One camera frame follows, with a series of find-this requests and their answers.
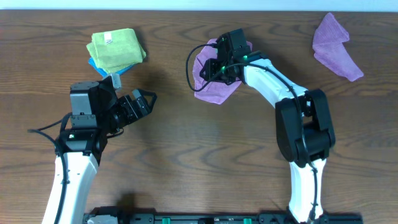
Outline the purple cloth with tag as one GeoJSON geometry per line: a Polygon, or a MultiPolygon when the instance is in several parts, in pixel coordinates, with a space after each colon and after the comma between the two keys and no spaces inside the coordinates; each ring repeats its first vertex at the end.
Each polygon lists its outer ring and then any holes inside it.
{"type": "MultiPolygon", "coordinates": [[[[216,58],[216,56],[216,49],[210,46],[205,46],[195,57],[193,68],[191,68],[193,73],[194,89],[198,90],[206,83],[206,81],[200,77],[200,70],[209,58],[216,58]]],[[[194,92],[194,96],[199,100],[220,105],[235,92],[240,84],[242,84],[241,81],[234,82],[231,85],[226,85],[220,82],[211,82],[202,89],[202,91],[194,92]]]]}

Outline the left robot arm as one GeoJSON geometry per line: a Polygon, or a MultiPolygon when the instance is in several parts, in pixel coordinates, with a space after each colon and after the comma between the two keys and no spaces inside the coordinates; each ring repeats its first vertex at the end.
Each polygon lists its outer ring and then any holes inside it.
{"type": "Polygon", "coordinates": [[[149,115],[157,95],[136,89],[118,97],[111,80],[70,87],[72,111],[55,143],[55,175],[43,223],[81,223],[108,140],[149,115]]]}

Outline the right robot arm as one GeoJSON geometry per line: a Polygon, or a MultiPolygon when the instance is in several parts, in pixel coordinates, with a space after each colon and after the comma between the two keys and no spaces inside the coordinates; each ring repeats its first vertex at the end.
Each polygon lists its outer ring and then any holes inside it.
{"type": "Polygon", "coordinates": [[[209,58],[200,71],[207,82],[242,81],[275,109],[277,145],[289,162],[292,192],[289,213],[297,223],[316,223],[323,215],[322,174],[335,134],[326,95],[290,81],[260,52],[241,58],[209,58]]]}

